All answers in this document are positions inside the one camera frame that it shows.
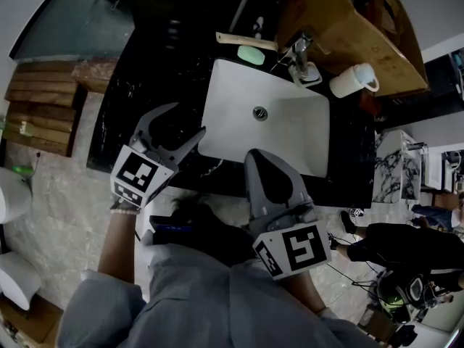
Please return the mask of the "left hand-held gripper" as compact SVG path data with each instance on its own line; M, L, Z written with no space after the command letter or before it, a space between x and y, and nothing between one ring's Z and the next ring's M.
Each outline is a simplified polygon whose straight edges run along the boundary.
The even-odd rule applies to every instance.
M178 148L153 142L150 125L179 105L162 104L144 114L130 139L120 150L110 175L112 193L137 209L144 208L160 193L178 172L178 166L206 134L201 127Z

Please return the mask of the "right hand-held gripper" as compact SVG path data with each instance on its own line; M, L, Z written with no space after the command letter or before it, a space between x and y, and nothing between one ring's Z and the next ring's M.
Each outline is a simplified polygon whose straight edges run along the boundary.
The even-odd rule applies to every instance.
M253 249L271 277L280 280L328 263L327 223L307 202L300 173L261 149L247 152L244 167Z

